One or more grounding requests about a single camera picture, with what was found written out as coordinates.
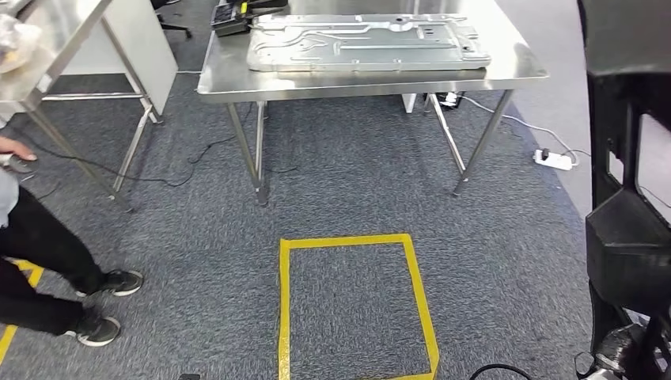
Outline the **person's hand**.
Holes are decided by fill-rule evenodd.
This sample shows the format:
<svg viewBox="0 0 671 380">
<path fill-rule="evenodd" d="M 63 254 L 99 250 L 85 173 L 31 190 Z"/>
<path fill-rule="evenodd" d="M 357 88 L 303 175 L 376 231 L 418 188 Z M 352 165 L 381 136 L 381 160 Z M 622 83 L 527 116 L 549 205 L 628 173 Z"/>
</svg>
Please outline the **person's hand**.
<svg viewBox="0 0 671 380">
<path fill-rule="evenodd" d="M 37 156 L 25 144 L 17 140 L 9 139 L 4 136 L 0 137 L 0 152 L 1 154 L 14 154 L 26 161 L 36 161 Z"/>
</svg>

